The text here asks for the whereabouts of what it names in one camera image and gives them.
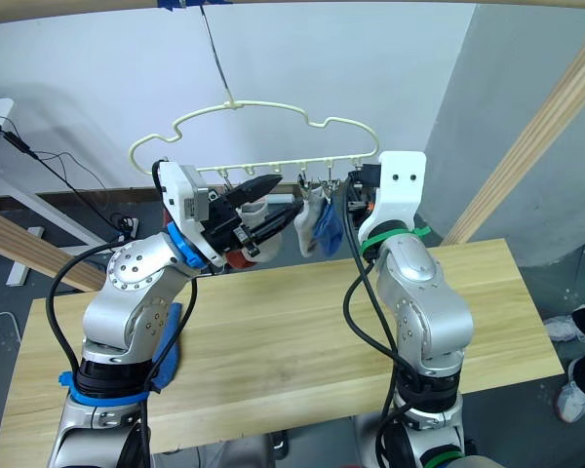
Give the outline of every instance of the wooden tabletop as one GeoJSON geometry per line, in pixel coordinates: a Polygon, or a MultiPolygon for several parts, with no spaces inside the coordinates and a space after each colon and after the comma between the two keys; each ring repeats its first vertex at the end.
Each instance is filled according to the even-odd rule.
{"type": "MultiPolygon", "coordinates": [[[[474,317],[463,393],[563,372],[504,241],[441,247],[433,254],[474,317]]],[[[378,410],[390,363],[344,322],[342,297],[355,276],[353,261],[339,260],[200,280],[175,380],[149,399],[152,450],[378,410]]],[[[94,294],[57,298],[58,319],[76,348],[94,294]]],[[[189,295],[187,287],[177,300],[186,304],[189,295]]],[[[379,337],[362,291],[351,308],[362,328],[379,337]]],[[[2,421],[0,467],[45,466],[65,398],[57,379],[67,368],[46,323],[44,300],[37,299],[2,421]]]]}

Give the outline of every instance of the green tape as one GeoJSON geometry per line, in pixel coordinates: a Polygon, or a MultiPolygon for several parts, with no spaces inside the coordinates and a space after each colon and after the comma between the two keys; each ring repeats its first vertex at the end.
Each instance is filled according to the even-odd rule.
{"type": "Polygon", "coordinates": [[[367,239],[362,243],[360,246],[360,254],[364,255],[366,249],[370,246],[377,244],[378,242],[383,242],[389,237],[395,236],[397,234],[414,234],[418,237],[424,237],[431,232],[431,228],[429,226],[425,227],[414,227],[412,231],[408,229],[392,229],[390,231],[382,232],[381,234],[377,234],[376,236],[372,236],[371,238],[367,239]]]}
{"type": "Polygon", "coordinates": [[[423,468],[436,468],[441,463],[445,461],[453,461],[457,458],[463,458],[464,454],[461,451],[445,451],[444,453],[440,453],[439,455],[434,456],[430,459],[423,468]]]}

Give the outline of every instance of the metal rod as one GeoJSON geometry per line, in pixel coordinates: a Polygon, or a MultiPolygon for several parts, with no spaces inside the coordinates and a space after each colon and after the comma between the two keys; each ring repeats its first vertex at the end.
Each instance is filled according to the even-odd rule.
{"type": "Polygon", "coordinates": [[[216,54],[215,41],[213,40],[213,34],[211,33],[211,27],[208,24],[208,18],[206,18],[206,12],[204,11],[204,7],[202,5],[199,6],[199,10],[202,12],[202,19],[204,20],[204,26],[206,27],[206,32],[208,33],[208,39],[211,42],[211,48],[213,49],[214,62],[216,63],[216,68],[218,68],[218,75],[221,77],[221,81],[223,82],[223,88],[225,88],[225,92],[227,93],[227,97],[229,98],[230,104],[234,104],[234,97],[232,96],[232,92],[230,91],[229,86],[227,86],[227,80],[225,79],[225,74],[223,73],[223,68],[221,68],[221,62],[218,60],[218,55],[216,54]]]}

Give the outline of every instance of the white cable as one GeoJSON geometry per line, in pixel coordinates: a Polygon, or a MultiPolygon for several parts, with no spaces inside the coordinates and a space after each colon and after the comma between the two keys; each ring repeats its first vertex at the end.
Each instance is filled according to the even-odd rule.
{"type": "Polygon", "coordinates": [[[18,343],[21,343],[20,327],[18,326],[16,316],[13,315],[11,312],[0,312],[0,316],[1,315],[8,315],[9,317],[11,317],[11,320],[13,321],[13,327],[16,329],[16,337],[18,338],[18,343]]]}
{"type": "Polygon", "coordinates": [[[328,164],[331,164],[332,161],[343,160],[343,159],[349,159],[355,163],[359,159],[369,158],[371,156],[376,155],[379,152],[379,138],[377,136],[377,133],[371,127],[369,127],[366,124],[363,124],[362,122],[358,122],[356,120],[351,120],[351,119],[344,119],[342,117],[328,117],[322,123],[312,122],[310,120],[310,116],[308,115],[308,113],[305,110],[303,110],[300,107],[296,107],[294,105],[282,104],[281,102],[266,102],[266,101],[261,101],[261,100],[235,100],[233,102],[228,101],[228,102],[225,102],[224,104],[221,104],[221,105],[214,105],[212,107],[205,107],[203,109],[195,110],[189,114],[181,116],[178,119],[175,119],[172,122],[172,128],[174,129],[175,136],[171,136],[171,137],[167,138],[167,137],[164,137],[164,136],[159,135],[159,134],[150,134],[148,136],[144,136],[141,139],[138,139],[137,141],[135,141],[132,144],[132,146],[128,150],[128,157],[130,159],[130,162],[135,167],[135,169],[137,169],[138,171],[141,171],[142,173],[147,174],[147,175],[151,175],[152,174],[151,171],[144,169],[135,159],[135,151],[137,150],[137,148],[139,146],[150,141],[151,139],[160,139],[160,140],[164,141],[165,143],[175,143],[176,141],[179,141],[182,139],[182,131],[179,128],[179,125],[181,123],[186,122],[187,120],[192,119],[194,117],[208,114],[210,112],[218,112],[219,110],[236,110],[236,109],[243,108],[247,105],[256,105],[256,106],[263,106],[263,107],[277,107],[280,109],[291,110],[293,112],[301,114],[303,116],[303,120],[305,121],[305,123],[307,125],[309,125],[310,127],[317,128],[317,129],[324,129],[327,125],[330,124],[330,122],[340,122],[342,124],[354,125],[354,126],[359,127],[362,130],[364,130],[370,134],[370,136],[372,137],[372,140],[374,142],[374,149],[368,153],[349,154],[349,155],[343,155],[343,156],[331,156],[331,157],[326,157],[326,158],[297,159],[297,160],[288,160],[288,161],[270,161],[270,162],[266,162],[266,163],[248,163],[248,164],[237,164],[237,165],[231,165],[231,166],[217,166],[217,167],[210,167],[210,168],[201,168],[201,169],[197,170],[198,172],[201,172],[201,173],[208,172],[208,171],[220,172],[220,171],[227,171],[228,169],[245,169],[249,174],[251,174],[254,167],[262,167],[262,166],[271,166],[271,167],[276,169],[276,172],[279,172],[279,171],[277,171],[277,169],[280,166],[287,165],[287,164],[304,165],[307,163],[319,162],[319,161],[324,161],[324,162],[328,162],[328,164]]]}

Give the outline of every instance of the sock hanger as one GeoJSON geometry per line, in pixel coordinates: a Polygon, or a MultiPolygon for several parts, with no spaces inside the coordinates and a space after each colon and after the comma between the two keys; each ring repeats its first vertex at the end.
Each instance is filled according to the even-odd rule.
{"type": "Polygon", "coordinates": [[[227,80],[225,79],[225,75],[223,74],[223,69],[222,69],[221,64],[218,60],[218,55],[216,53],[216,48],[215,48],[215,41],[213,40],[213,36],[211,34],[211,29],[210,29],[209,24],[208,24],[208,19],[206,18],[206,13],[204,11],[204,7],[200,5],[199,8],[200,8],[201,13],[202,13],[202,18],[204,20],[204,26],[206,27],[206,32],[208,33],[208,38],[209,38],[210,43],[211,43],[211,48],[213,49],[214,62],[216,63],[216,67],[218,68],[218,74],[221,78],[221,82],[223,83],[223,87],[225,88],[225,92],[227,93],[228,101],[224,102],[221,105],[214,105],[212,107],[205,107],[203,109],[195,110],[193,112],[190,112],[186,115],[179,117],[178,119],[175,119],[172,122],[172,128],[174,129],[175,136],[171,136],[171,137],[167,138],[167,137],[159,135],[159,134],[150,134],[148,136],[144,136],[143,138],[135,141],[128,151],[128,158],[129,158],[131,164],[135,167],[135,169],[137,169],[138,171],[141,171],[144,174],[151,175],[151,171],[142,167],[135,159],[135,151],[142,144],[150,141],[151,139],[160,139],[160,140],[164,141],[165,143],[175,143],[175,142],[182,139],[182,131],[179,128],[179,125],[182,124],[183,122],[186,122],[187,120],[190,120],[194,117],[198,117],[200,115],[208,114],[211,112],[218,112],[220,110],[238,110],[238,109],[241,109],[241,108],[246,107],[246,106],[275,107],[275,108],[279,108],[279,109],[285,109],[285,110],[289,110],[292,112],[296,112],[303,117],[303,120],[305,121],[306,125],[308,125],[310,127],[318,128],[318,129],[324,129],[331,122],[339,122],[341,124],[353,125],[353,126],[356,126],[360,129],[366,131],[370,135],[370,137],[372,138],[372,140],[374,142],[374,148],[372,149],[372,151],[370,151],[368,153],[349,154],[349,155],[344,155],[344,156],[331,156],[331,157],[327,157],[327,158],[298,159],[298,160],[288,160],[288,161],[270,161],[270,162],[266,162],[266,163],[248,163],[248,164],[237,164],[237,165],[230,165],[230,166],[216,166],[216,167],[197,169],[198,172],[200,172],[200,173],[217,172],[221,176],[226,178],[227,171],[230,169],[243,169],[249,175],[253,175],[254,168],[256,168],[256,167],[270,167],[274,172],[279,173],[281,171],[282,165],[297,164],[297,165],[300,165],[301,167],[305,167],[305,166],[307,166],[307,163],[319,162],[319,161],[327,162],[328,167],[331,168],[333,165],[333,162],[337,161],[337,160],[348,159],[354,165],[359,165],[361,159],[369,158],[369,157],[374,156],[378,153],[378,151],[379,151],[379,138],[377,137],[377,134],[375,133],[375,131],[371,127],[369,127],[366,124],[363,124],[362,122],[358,122],[356,120],[351,120],[351,119],[344,119],[341,117],[328,117],[323,122],[313,122],[310,120],[310,117],[305,110],[303,110],[300,107],[296,107],[294,105],[283,104],[281,102],[267,102],[267,101],[262,101],[262,100],[235,100],[234,97],[232,96],[232,93],[230,92],[228,85],[227,85],[227,80]]]}

